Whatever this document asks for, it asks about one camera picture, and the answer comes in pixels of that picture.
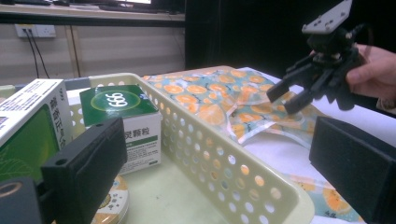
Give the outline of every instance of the white plastic basket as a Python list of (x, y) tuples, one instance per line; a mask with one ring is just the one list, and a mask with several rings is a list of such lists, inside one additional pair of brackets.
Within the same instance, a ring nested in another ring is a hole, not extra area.
[[(163, 115), (162, 163), (124, 175), (128, 224), (309, 223), (309, 196), (279, 172), (199, 120), (134, 74), (73, 80), (72, 89), (139, 85)], [(0, 89), (0, 97), (12, 92)], [(74, 135), (84, 132), (80, 105), (71, 105)]]

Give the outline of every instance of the power outlet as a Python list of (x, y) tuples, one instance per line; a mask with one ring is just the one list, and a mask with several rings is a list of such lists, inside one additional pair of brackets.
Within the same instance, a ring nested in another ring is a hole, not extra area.
[(36, 25), (38, 37), (56, 37), (55, 26), (53, 25)]
[(15, 24), (18, 37), (56, 37), (55, 26), (53, 25), (33, 25), (33, 24)]

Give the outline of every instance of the human hand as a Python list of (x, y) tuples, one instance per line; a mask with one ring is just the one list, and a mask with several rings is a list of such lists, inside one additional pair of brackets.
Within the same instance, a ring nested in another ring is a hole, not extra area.
[(364, 65), (350, 70), (346, 82), (352, 92), (396, 100), (396, 54), (381, 48), (358, 45)]

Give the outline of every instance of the finger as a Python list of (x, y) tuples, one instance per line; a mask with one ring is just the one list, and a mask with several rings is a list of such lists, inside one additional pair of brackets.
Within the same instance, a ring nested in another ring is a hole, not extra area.
[(392, 67), (395, 67), (395, 65), (389, 63), (388, 60), (367, 63), (350, 70), (346, 74), (346, 81), (350, 85), (354, 85), (368, 81), (374, 77), (388, 76), (389, 72), (392, 72)]

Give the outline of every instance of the medicine box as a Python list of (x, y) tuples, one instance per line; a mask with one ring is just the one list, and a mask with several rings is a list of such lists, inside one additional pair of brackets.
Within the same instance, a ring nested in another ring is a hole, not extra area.
[(0, 104), (0, 181), (39, 180), (40, 166), (71, 141), (64, 81), (34, 80)]
[(120, 175), (161, 163), (161, 113), (136, 85), (96, 87), (79, 94), (85, 126), (122, 117), (128, 161)]

